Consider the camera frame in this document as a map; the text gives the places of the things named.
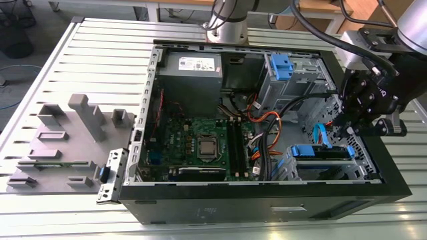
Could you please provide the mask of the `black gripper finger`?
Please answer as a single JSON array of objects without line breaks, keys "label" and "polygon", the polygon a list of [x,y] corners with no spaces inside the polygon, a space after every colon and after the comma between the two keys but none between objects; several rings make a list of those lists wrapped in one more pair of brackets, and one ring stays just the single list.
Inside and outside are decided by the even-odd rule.
[{"label": "black gripper finger", "polygon": [[375,124],[361,129],[361,136],[369,137],[404,137],[407,133],[407,126],[397,111],[387,114],[385,117],[377,119]]},{"label": "black gripper finger", "polygon": [[360,134],[363,129],[372,125],[373,117],[369,110],[375,94],[371,86],[372,83],[364,71],[345,70],[339,93],[340,112],[332,120],[339,137]]}]

